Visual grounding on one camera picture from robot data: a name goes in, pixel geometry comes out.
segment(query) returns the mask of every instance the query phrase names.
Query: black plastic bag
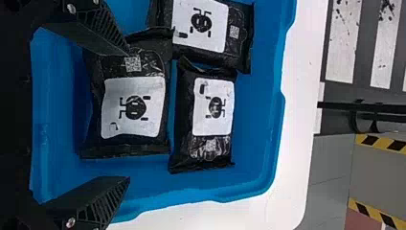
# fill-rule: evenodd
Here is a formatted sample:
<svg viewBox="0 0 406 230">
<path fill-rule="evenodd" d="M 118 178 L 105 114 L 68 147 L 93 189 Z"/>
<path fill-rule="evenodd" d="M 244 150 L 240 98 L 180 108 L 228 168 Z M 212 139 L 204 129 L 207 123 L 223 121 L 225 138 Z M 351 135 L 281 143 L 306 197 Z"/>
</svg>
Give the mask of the black plastic bag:
<svg viewBox="0 0 406 230">
<path fill-rule="evenodd" d="M 167 136 L 173 31 L 152 28 L 125 39 L 129 57 L 83 51 L 93 115 L 81 158 L 170 151 Z"/>
<path fill-rule="evenodd" d="M 251 72 L 254 6 L 223 0 L 150 0 L 148 26 L 175 29 L 175 58 Z"/>
<path fill-rule="evenodd" d="M 231 139 L 235 69 L 200 69 L 178 61 L 175 146 L 169 172 L 181 173 L 233 165 Z"/>
</svg>

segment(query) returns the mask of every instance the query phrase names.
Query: printed logo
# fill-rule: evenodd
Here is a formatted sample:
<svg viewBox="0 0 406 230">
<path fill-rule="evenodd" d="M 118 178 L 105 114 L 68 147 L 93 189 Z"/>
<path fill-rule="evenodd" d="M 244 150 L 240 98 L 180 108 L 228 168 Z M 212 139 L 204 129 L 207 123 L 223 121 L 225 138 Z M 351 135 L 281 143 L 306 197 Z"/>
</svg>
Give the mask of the printed logo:
<svg viewBox="0 0 406 230">
<path fill-rule="evenodd" d="M 228 135 L 234 113 L 234 84 L 227 80 L 197 78 L 194 81 L 192 134 Z"/>
<path fill-rule="evenodd" d="M 228 12 L 213 0 L 173 0 L 173 43 L 223 53 Z"/>
<path fill-rule="evenodd" d="M 162 77 L 117 78 L 104 81 L 101 137 L 120 134 L 156 137 L 165 101 Z"/>
</svg>

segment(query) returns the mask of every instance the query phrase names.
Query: gray floor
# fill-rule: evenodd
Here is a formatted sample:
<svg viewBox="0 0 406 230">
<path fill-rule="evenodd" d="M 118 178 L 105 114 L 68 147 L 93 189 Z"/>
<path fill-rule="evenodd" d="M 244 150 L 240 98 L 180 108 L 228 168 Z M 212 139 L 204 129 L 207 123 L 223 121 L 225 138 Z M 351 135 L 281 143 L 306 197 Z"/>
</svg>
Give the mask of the gray floor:
<svg viewBox="0 0 406 230">
<path fill-rule="evenodd" d="M 344 229 L 354 138 L 314 138 L 306 210 L 297 230 Z"/>
<path fill-rule="evenodd" d="M 406 140 L 406 134 L 374 135 Z M 349 196 L 406 219 L 405 155 L 357 146 L 354 138 L 314 137 L 306 210 L 297 230 L 343 230 Z"/>
<path fill-rule="evenodd" d="M 406 156 L 361 146 L 355 146 L 354 152 L 350 196 L 406 219 Z"/>
</svg>

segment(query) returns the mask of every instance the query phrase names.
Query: yellow and black hazard stripe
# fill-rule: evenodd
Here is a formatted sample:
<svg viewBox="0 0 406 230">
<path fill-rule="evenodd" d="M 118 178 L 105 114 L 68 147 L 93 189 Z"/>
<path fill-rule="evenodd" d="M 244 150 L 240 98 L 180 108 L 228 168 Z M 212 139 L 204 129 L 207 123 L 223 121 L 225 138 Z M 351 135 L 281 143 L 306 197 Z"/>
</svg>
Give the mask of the yellow and black hazard stripe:
<svg viewBox="0 0 406 230">
<path fill-rule="evenodd" d="M 379 150 L 388 150 L 406 155 L 406 142 L 387 137 L 377 137 L 370 134 L 356 135 L 355 143 L 360 146 L 372 147 Z"/>
<path fill-rule="evenodd" d="M 363 204 L 354 198 L 350 197 L 349 208 L 353 211 L 361 213 L 369 218 L 375 219 L 379 222 L 383 222 L 386 225 L 393 227 L 398 230 L 406 230 L 406 221 L 399 218 L 395 218 L 391 215 L 388 215 L 380 210 L 377 210 L 369 205 Z"/>
</svg>

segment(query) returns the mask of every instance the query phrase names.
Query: white floor marking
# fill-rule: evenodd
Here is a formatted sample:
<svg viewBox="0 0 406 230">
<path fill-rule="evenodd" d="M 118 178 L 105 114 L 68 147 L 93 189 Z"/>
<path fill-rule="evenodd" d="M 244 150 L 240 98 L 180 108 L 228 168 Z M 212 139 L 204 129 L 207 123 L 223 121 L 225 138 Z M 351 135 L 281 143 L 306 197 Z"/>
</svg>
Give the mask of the white floor marking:
<svg viewBox="0 0 406 230">
<path fill-rule="evenodd" d="M 406 66 L 405 66 L 405 77 L 403 79 L 403 92 L 406 92 Z"/>
<path fill-rule="evenodd" d="M 402 0 L 381 0 L 371 86 L 389 89 Z"/>
<path fill-rule="evenodd" d="M 352 83 L 362 0 L 334 0 L 326 80 Z"/>
<path fill-rule="evenodd" d="M 322 102 L 324 97 L 325 97 L 325 83 L 320 82 L 318 102 Z M 316 123 L 314 124 L 314 129 L 313 129 L 314 134 L 319 134 L 322 130 L 322 114 L 323 114 L 323 109 L 317 108 Z"/>
</svg>

